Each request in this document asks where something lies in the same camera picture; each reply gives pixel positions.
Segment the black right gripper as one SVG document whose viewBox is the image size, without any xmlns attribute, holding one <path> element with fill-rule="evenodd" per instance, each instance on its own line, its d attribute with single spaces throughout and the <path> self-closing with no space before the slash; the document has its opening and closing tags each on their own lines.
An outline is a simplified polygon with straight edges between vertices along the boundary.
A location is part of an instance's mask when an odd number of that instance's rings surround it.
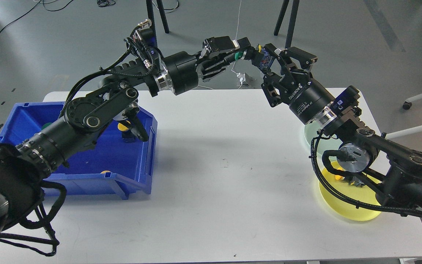
<svg viewBox="0 0 422 264">
<path fill-rule="evenodd" d="M 261 88 L 270 107 L 286 104 L 306 125 L 333 102 L 334 96 L 312 76 L 316 55 L 298 47 L 281 50 L 271 43 L 259 44 L 257 52 L 257 68 L 263 74 Z M 275 61 L 281 75 L 271 70 Z"/>
</svg>

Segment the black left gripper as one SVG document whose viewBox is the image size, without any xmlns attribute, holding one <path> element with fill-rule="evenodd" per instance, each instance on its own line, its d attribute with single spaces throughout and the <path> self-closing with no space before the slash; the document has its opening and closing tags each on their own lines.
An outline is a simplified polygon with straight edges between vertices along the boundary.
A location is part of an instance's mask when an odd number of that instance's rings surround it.
<svg viewBox="0 0 422 264">
<path fill-rule="evenodd" d="M 231 63 L 243 57 L 251 47 L 247 37 L 231 40 L 229 36 L 210 37 L 203 41 L 201 64 L 195 55 L 185 51 L 167 57 L 158 57 L 158 73 L 154 74 L 154 96 L 160 91 L 181 95 L 198 87 L 198 80 L 207 82 L 226 70 Z"/>
</svg>

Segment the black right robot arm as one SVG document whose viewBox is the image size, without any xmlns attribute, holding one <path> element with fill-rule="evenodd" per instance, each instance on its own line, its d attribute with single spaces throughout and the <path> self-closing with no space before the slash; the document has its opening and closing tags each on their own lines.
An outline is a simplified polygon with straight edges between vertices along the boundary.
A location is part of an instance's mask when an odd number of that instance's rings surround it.
<svg viewBox="0 0 422 264">
<path fill-rule="evenodd" d="M 334 97 L 310 71 L 315 55 L 296 47 L 272 44 L 250 48 L 245 58 L 263 73 L 263 92 L 271 107 L 288 105 L 303 124 L 319 126 L 310 142 L 310 160 L 322 186 L 335 198 L 358 208 L 422 218 L 422 152 L 377 135 L 360 120 L 359 90 L 348 86 Z M 361 202 L 336 190 L 319 168 L 322 140 L 341 140 L 338 149 L 321 155 L 325 169 L 345 180 L 358 179 L 375 192 L 378 205 Z"/>
</svg>

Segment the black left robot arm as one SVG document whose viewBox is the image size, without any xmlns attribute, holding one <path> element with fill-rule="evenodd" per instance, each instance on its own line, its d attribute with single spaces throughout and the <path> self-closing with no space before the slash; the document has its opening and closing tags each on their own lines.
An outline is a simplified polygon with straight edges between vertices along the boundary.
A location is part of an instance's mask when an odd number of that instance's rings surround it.
<svg viewBox="0 0 422 264">
<path fill-rule="evenodd" d="M 145 83 L 152 96 L 171 90 L 175 95 L 208 81 L 230 63 L 248 59 L 246 37 L 210 37 L 201 51 L 163 57 L 151 20 L 139 23 L 125 39 L 127 50 L 109 67 L 79 80 L 69 92 L 59 118 L 14 146 L 0 143 L 0 242 L 33 250 L 47 257 L 60 244 L 51 227 L 66 198 L 66 188 L 47 178 L 74 154 L 93 149 L 116 116 L 133 136 L 149 136 L 137 113 L 136 85 Z"/>
</svg>

